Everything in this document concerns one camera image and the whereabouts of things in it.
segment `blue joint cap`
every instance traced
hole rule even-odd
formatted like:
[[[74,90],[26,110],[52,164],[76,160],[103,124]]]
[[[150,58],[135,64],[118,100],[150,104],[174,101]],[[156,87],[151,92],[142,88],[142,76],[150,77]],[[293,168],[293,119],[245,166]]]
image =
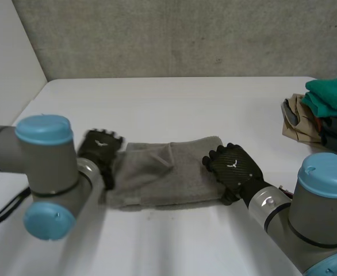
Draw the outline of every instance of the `blue joint cap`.
[[[35,202],[24,214],[25,229],[41,240],[60,240],[75,224],[75,217],[61,205]]]
[[[305,158],[298,182],[313,194],[337,198],[337,154],[323,152]]]
[[[58,115],[27,117],[17,124],[15,134],[20,140],[36,145],[60,145],[72,140],[69,120]]]
[[[337,276],[337,254],[315,264],[303,276]]]

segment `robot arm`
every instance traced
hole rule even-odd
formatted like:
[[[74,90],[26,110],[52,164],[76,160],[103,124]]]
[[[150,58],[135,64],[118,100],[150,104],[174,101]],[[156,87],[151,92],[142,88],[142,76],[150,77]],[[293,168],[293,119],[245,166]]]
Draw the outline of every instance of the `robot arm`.
[[[314,154],[291,200],[266,183],[238,145],[222,145],[203,164],[226,186],[226,205],[242,198],[250,214],[304,276],[337,276],[337,155]]]
[[[62,239],[99,176],[106,189],[113,188],[110,168],[121,144],[114,133],[93,130],[76,153],[70,122],[62,116],[32,116],[16,127],[0,126],[0,171],[26,174],[32,193],[24,216],[27,231],[39,239]]]

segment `stack of clothes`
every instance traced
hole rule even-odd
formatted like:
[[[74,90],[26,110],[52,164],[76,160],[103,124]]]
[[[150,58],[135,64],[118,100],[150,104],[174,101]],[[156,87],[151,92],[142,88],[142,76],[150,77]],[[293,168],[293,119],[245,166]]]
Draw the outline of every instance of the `stack of clothes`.
[[[305,87],[305,96],[294,94],[283,102],[282,133],[337,152],[337,79],[312,80]]]

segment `gray towel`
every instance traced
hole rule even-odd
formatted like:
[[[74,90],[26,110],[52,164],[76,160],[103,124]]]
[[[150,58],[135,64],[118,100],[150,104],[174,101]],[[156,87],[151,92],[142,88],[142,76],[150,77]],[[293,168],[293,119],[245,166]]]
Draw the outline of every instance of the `gray towel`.
[[[222,141],[216,137],[169,144],[129,143],[114,165],[116,187],[107,193],[113,208],[214,200],[224,188],[202,165]]]

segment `white table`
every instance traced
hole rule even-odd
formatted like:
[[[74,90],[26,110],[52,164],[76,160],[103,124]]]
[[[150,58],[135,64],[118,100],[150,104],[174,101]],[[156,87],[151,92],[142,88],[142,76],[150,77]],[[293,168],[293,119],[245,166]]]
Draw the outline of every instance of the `white table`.
[[[85,130],[106,128],[127,142],[167,143],[218,135],[241,144],[265,180],[293,190],[312,150],[283,137],[280,104],[304,93],[306,77],[54,80],[18,119],[68,117],[75,144]],[[24,175],[0,174],[0,207],[27,186]],[[68,238],[31,237],[22,215],[0,225],[0,275],[291,276],[300,275],[249,217],[241,201],[181,210],[106,210],[96,190]]]

